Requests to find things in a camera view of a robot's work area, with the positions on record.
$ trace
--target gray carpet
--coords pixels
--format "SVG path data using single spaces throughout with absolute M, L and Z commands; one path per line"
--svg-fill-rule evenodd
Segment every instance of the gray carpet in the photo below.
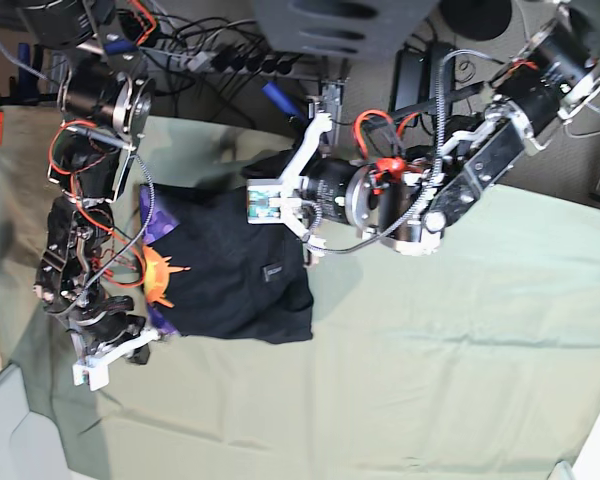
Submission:
M 519 0 L 524 9 L 524 15 L 530 34 L 540 27 L 553 15 L 555 7 L 551 5 L 526 3 Z M 250 2 L 243 0 L 164 0 L 162 5 L 173 14 L 198 19 L 210 15 L 222 15 L 231 20 L 252 18 Z M 472 42 L 455 36 L 445 25 L 436 10 L 431 16 L 441 40 L 454 43 L 459 48 L 472 48 L 488 53 L 496 58 L 506 60 L 515 55 L 525 44 L 521 11 L 514 5 L 514 18 L 507 31 L 499 38 L 489 42 Z M 416 32 L 425 39 L 430 38 L 430 29 L 425 25 Z M 410 39 L 413 45 L 418 42 Z M 475 60 L 477 67 L 475 80 L 486 80 L 494 73 L 494 66 Z M 209 81 L 222 85 L 221 78 L 208 78 Z M 369 108 L 386 110 L 389 107 L 389 97 L 393 79 L 393 61 L 383 62 L 354 62 L 351 75 L 345 91 L 343 120 L 349 121 L 356 115 Z M 285 124 L 283 117 L 269 101 L 259 92 L 262 82 L 254 81 L 236 98 L 235 104 L 249 113 L 258 124 L 258 128 L 292 135 L 292 130 Z M 286 87 L 296 89 L 297 85 L 288 82 Z M 600 97 L 594 102 L 600 105 Z M 479 98 L 471 100 L 473 109 L 481 108 Z M 208 90 L 192 90 L 183 95 L 180 100 L 180 114 L 184 118 L 207 119 L 218 109 L 217 98 Z M 455 113 L 467 113 L 466 103 L 458 104 Z M 163 101 L 158 113 L 170 115 L 171 105 Z M 216 119 L 219 123 L 244 126 L 244 120 L 229 110 L 224 110 Z M 588 110 L 583 111 L 574 121 L 574 132 L 588 132 L 600 129 L 600 117 Z M 340 136 L 341 146 L 353 147 L 351 135 L 343 132 Z M 428 137 L 421 131 L 411 131 L 408 137 L 410 145 L 429 142 Z M 600 174 L 600 137 L 574 140 L 564 132 L 558 131 L 551 145 L 541 154 L 533 158 L 521 159 L 504 179 L 503 183 L 519 188 L 543 193 L 570 201 L 595 205 L 588 194 L 595 186 Z

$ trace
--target orange printed graphic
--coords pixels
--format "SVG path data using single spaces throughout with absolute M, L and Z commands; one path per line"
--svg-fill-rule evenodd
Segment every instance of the orange printed graphic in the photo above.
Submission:
M 172 267 L 169 265 L 171 257 L 161 257 L 153 248 L 142 247 L 144 258 L 147 262 L 147 271 L 144 278 L 144 294 L 147 302 L 158 302 L 165 307 L 173 308 L 173 303 L 167 300 L 164 293 L 169 286 L 169 277 L 172 273 L 185 272 L 189 267 Z

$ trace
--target green cloth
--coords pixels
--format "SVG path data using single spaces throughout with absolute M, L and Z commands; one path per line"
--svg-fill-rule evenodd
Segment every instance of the green cloth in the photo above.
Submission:
M 496 187 L 435 255 L 374 245 L 322 259 L 310 271 L 313 341 L 174 337 L 152 345 L 147 366 L 116 362 L 91 393 L 72 385 L 69 337 L 31 292 L 58 194 L 45 174 L 59 117 L 14 108 L 5 120 L 1 352 L 22 367 L 33 410 L 57 423 L 72 469 L 102 480 L 544 480 L 577 456 L 600 409 L 600 211 Z M 164 118 L 146 133 L 155 181 L 180 186 L 289 145 Z M 136 205 L 136 186 L 115 205 L 127 232 Z M 340 225 L 321 234 L 332 247 L 357 241 Z

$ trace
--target black garment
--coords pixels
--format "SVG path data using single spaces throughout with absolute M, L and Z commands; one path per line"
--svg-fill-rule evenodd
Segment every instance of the black garment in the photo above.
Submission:
M 158 197 L 180 225 L 149 246 L 190 270 L 170 275 L 165 297 L 173 307 L 152 307 L 182 335 L 273 344 L 313 338 L 302 245 L 284 225 L 250 225 L 246 189 L 160 187 Z

